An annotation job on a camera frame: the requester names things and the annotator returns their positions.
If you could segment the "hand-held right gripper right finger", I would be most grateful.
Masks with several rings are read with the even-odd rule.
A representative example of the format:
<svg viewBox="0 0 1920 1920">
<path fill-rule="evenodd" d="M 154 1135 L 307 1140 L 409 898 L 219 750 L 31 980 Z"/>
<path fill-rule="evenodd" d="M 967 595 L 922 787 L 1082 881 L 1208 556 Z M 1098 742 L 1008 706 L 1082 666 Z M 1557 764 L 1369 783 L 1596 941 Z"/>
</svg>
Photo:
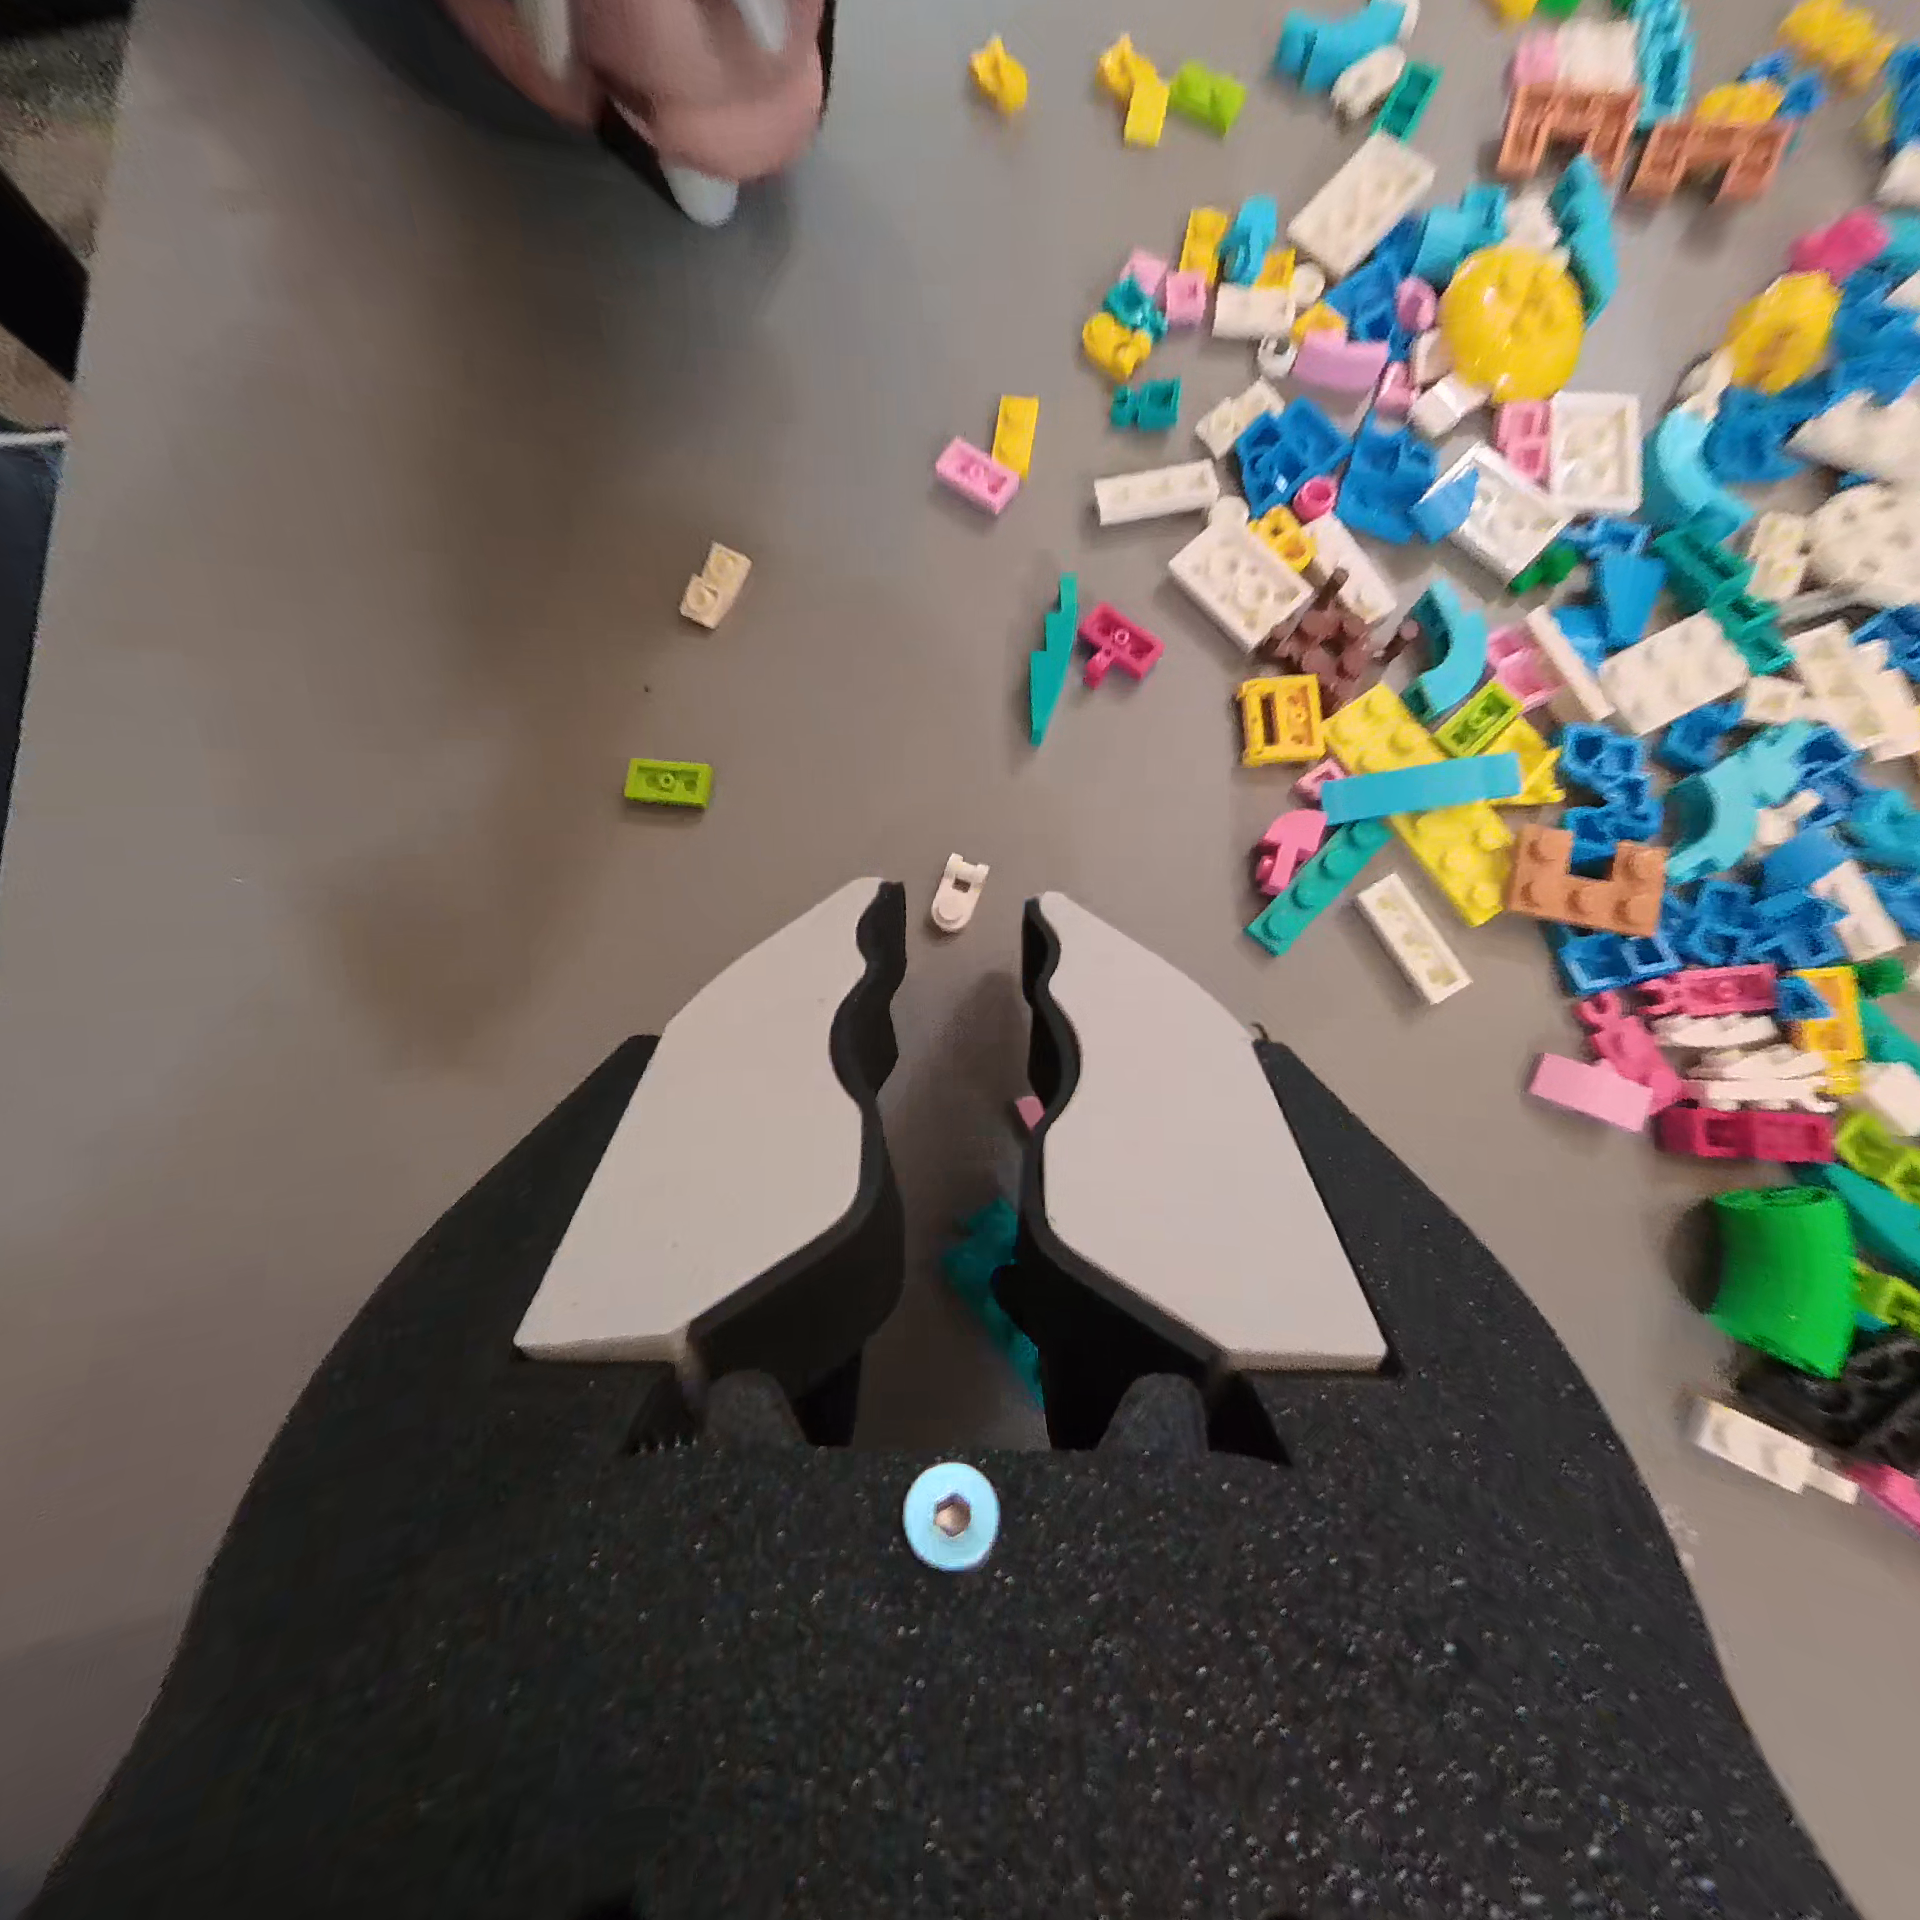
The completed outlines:
<svg viewBox="0 0 1920 1920">
<path fill-rule="evenodd" d="M 1201 1375 L 1377 1374 L 1386 1335 L 1253 1029 L 1060 890 L 1026 900 L 1022 939 L 1035 1255 Z"/>
</svg>

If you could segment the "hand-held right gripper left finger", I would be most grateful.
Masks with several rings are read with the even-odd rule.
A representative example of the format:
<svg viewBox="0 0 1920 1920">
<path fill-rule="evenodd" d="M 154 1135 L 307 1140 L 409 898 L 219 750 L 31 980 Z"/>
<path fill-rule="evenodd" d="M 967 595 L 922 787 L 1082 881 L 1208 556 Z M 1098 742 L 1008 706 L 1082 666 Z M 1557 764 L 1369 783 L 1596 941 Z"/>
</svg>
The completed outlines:
<svg viewBox="0 0 1920 1920">
<path fill-rule="evenodd" d="M 752 1307 L 870 1217 L 893 1062 L 904 890 L 858 875 L 718 972 L 654 1039 L 512 1335 L 544 1363 L 828 1374 L 838 1335 Z"/>
</svg>

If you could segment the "pile of mixed lego bricks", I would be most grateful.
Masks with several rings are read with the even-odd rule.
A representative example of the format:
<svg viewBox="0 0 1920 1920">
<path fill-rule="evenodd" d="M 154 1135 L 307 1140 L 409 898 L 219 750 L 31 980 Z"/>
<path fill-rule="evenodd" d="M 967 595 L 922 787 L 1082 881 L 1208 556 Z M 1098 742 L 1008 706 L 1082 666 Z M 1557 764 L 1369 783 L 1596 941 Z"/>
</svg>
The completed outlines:
<svg viewBox="0 0 1920 1920">
<path fill-rule="evenodd" d="M 1836 1378 L 1709 1321 L 1707 1195 L 1731 1374 L 1684 1431 L 1916 1526 L 1916 39 L 1793 4 L 1697 91 L 1694 4 L 1487 4 L 1497 130 L 1450 186 L 1429 11 L 1284 13 L 1271 77 L 1352 148 L 1126 259 L 1082 332 L 1116 430 L 1177 422 L 1173 329 L 1255 378 L 1093 526 L 1194 515 L 1167 587 L 1288 787 L 1261 957 L 1343 908 L 1436 1012 L 1458 936 L 1535 936 L 1540 1114 L 1836 1193 Z"/>
</svg>

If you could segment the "teal lego brick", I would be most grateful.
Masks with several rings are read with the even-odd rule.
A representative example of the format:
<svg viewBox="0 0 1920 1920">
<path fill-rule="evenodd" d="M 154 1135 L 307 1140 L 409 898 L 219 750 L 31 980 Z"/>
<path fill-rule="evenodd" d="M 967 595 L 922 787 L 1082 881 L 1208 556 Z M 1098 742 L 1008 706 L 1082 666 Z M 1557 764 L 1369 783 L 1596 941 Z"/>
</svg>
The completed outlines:
<svg viewBox="0 0 1920 1920">
<path fill-rule="evenodd" d="M 1013 1264 L 1015 1250 L 1015 1205 L 1006 1195 L 993 1195 L 958 1220 L 940 1253 L 940 1271 L 950 1292 L 1009 1366 L 1026 1397 L 1042 1406 L 1039 1350 L 996 1295 L 996 1278 Z"/>
</svg>

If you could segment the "pink lego plate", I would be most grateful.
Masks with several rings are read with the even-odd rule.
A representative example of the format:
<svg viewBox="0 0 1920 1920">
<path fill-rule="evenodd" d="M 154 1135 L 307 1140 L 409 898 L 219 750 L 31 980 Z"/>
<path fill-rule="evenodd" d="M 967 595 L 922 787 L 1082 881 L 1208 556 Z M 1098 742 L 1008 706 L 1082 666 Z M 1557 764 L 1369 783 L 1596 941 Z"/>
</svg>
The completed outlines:
<svg viewBox="0 0 1920 1920">
<path fill-rule="evenodd" d="M 1004 513 L 1022 488 L 1015 468 L 963 436 L 946 441 L 932 464 L 932 475 L 942 490 L 993 518 Z"/>
</svg>

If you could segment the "teal stepped lego wedge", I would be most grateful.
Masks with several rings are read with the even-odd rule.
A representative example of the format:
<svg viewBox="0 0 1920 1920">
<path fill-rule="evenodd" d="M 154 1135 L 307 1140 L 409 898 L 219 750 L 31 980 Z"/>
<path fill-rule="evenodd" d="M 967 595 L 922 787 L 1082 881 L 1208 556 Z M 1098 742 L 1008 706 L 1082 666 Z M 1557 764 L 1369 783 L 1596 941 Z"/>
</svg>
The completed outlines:
<svg viewBox="0 0 1920 1920">
<path fill-rule="evenodd" d="M 1039 641 L 1026 659 L 1026 736 L 1032 747 L 1046 740 L 1060 706 L 1080 626 L 1078 575 L 1064 571 L 1039 619 Z"/>
</svg>

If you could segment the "green curved lego cylinder piece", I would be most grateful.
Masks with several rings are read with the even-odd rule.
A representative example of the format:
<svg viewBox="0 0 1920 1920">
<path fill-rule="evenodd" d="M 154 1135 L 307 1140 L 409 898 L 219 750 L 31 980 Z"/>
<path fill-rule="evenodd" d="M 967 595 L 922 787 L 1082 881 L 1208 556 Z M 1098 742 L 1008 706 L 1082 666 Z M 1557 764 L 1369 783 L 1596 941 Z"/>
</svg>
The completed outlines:
<svg viewBox="0 0 1920 1920">
<path fill-rule="evenodd" d="M 1836 1379 L 1858 1330 L 1855 1240 L 1821 1186 L 1734 1187 L 1709 1199 L 1718 1267 L 1707 1319 L 1731 1342 Z"/>
</svg>

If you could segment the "person's left hand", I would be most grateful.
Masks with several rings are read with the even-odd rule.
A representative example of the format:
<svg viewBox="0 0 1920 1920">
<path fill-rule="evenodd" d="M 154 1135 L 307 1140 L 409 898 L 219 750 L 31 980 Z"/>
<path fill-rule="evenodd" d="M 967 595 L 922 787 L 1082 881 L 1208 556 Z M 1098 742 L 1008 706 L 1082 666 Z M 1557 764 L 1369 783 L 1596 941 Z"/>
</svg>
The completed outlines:
<svg viewBox="0 0 1920 1920">
<path fill-rule="evenodd" d="M 530 4 L 437 4 L 537 125 L 592 133 L 614 118 L 659 161 L 732 184 L 780 173 L 811 141 L 836 11 L 823 2 L 574 2 L 563 4 L 566 59 L 549 64 Z"/>
</svg>

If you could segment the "person's leg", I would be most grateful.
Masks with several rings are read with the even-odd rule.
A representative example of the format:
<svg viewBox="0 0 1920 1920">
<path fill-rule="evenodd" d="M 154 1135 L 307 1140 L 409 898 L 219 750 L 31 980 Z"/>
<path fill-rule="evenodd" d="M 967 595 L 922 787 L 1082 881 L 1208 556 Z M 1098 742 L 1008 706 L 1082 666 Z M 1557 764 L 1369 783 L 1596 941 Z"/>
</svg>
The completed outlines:
<svg viewBox="0 0 1920 1920">
<path fill-rule="evenodd" d="M 7 832 L 68 430 L 1 420 L 1 832 Z"/>
</svg>

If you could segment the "magenta lego bracket piece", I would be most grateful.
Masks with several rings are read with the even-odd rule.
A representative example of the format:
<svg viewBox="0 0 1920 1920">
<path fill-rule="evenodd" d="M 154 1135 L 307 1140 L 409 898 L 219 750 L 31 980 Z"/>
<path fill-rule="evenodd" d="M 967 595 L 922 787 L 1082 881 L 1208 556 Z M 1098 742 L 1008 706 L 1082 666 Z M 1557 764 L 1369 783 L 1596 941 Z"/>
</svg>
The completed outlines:
<svg viewBox="0 0 1920 1920">
<path fill-rule="evenodd" d="M 1163 639 L 1109 601 L 1093 601 L 1080 611 L 1076 641 L 1085 653 L 1082 683 L 1090 689 L 1116 673 L 1141 683 L 1163 657 Z"/>
</svg>

